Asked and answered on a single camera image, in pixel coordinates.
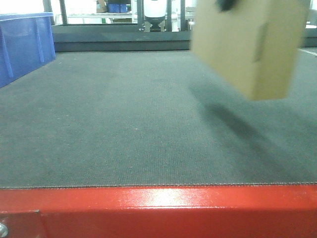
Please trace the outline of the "black gripper finger holding box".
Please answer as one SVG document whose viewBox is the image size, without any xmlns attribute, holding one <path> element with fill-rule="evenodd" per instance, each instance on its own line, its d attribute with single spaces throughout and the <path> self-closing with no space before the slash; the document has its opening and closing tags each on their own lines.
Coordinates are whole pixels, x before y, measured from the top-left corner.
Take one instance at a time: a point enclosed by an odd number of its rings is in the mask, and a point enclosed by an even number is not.
<svg viewBox="0 0 317 238">
<path fill-rule="evenodd" d="M 216 0 L 215 4 L 220 12 L 230 11 L 238 0 Z"/>
</svg>

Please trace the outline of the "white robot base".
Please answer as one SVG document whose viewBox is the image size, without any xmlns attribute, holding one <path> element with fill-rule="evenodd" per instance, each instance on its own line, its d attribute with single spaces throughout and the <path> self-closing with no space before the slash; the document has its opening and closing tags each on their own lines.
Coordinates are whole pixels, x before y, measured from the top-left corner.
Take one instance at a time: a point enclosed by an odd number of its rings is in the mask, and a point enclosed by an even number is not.
<svg viewBox="0 0 317 238">
<path fill-rule="evenodd" d="M 152 29 L 159 29 L 164 21 L 167 10 L 167 0 L 144 0 L 144 20 L 151 24 Z"/>
</svg>

